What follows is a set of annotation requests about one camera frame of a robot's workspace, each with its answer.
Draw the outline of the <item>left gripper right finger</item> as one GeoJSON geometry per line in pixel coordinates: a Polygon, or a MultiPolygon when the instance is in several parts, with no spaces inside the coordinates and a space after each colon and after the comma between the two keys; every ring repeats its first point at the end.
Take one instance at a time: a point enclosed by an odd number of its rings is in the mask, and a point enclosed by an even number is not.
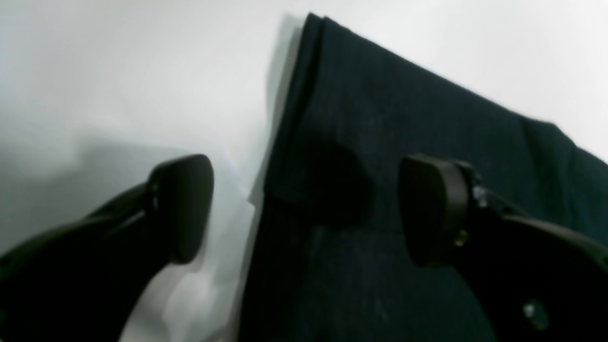
{"type": "Polygon", "coordinates": [[[412,261],[456,269],[498,341],[608,339],[606,247],[528,216],[462,161],[402,159],[398,199],[412,261]]]}

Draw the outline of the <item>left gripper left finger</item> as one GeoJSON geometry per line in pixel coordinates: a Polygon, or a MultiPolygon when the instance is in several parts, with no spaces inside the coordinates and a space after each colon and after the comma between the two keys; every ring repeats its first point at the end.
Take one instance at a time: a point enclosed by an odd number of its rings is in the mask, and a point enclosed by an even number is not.
{"type": "Polygon", "coordinates": [[[1,256],[3,342],[117,342],[150,281],[200,250],[214,192],[204,154],[1,256]]]}

